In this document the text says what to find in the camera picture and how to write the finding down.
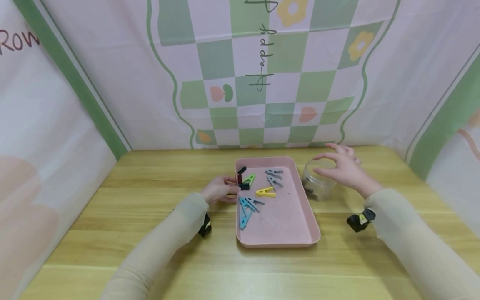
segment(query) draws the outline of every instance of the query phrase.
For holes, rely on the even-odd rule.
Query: clear plastic jar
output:
[[[303,169],[301,182],[305,193],[310,199],[326,199],[336,182],[327,177],[320,176],[313,171],[314,168],[335,168],[335,163],[329,159],[310,160]]]

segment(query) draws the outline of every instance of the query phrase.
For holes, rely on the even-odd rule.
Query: hand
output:
[[[336,153],[321,153],[313,160],[328,158],[336,162],[336,167],[334,169],[315,168],[313,169],[315,173],[358,191],[365,199],[383,189],[381,184],[368,176],[360,167],[361,161],[355,156],[352,148],[332,143],[325,145],[334,149]]]
[[[215,177],[201,192],[208,204],[216,203],[217,201],[236,202],[237,197],[227,197],[228,194],[236,195],[240,188],[234,183],[235,177],[218,176]]]

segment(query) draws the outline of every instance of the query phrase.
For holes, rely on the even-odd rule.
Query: green checkered backdrop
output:
[[[360,61],[385,26],[353,26],[362,0],[337,2],[159,2],[156,49],[175,53],[165,64],[194,147],[338,142],[362,93]]]

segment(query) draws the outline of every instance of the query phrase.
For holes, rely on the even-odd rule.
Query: finger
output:
[[[319,159],[322,159],[322,158],[328,158],[328,159],[331,159],[333,161],[337,161],[339,157],[339,154],[338,153],[333,153],[333,152],[325,152],[325,153],[320,153],[319,155],[315,156],[313,158],[313,160],[319,160]]]
[[[227,202],[227,203],[235,203],[237,201],[237,197],[224,196],[224,197],[219,198],[217,201]]]
[[[334,144],[334,143],[326,143],[325,145],[329,146],[330,148],[334,149],[335,152],[338,154],[345,154],[347,153],[342,145]]]
[[[314,168],[313,171],[320,176],[324,176],[334,180],[337,172],[336,169],[324,169],[324,168]]]
[[[225,183],[227,183],[227,182],[235,183],[235,182],[237,182],[237,179],[233,176],[223,176],[223,182],[225,182]]]
[[[345,149],[345,151],[347,152],[347,154],[350,158],[355,159],[355,151],[352,148],[350,148],[348,146],[343,146],[343,148]]]
[[[228,185],[228,194],[236,195],[240,191],[238,186]]]

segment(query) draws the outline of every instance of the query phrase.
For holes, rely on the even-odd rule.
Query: wooden table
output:
[[[103,182],[21,299],[97,299],[134,246],[185,195],[212,177],[233,174],[241,157],[291,156],[299,172],[325,149],[134,151]],[[392,150],[357,147],[364,168],[406,196],[428,225],[475,271],[480,240]],[[213,231],[180,249],[151,299],[421,299],[407,273],[370,226],[346,223],[363,199],[336,186],[311,202],[322,237],[305,249],[249,250],[235,237],[235,206],[211,207]]]

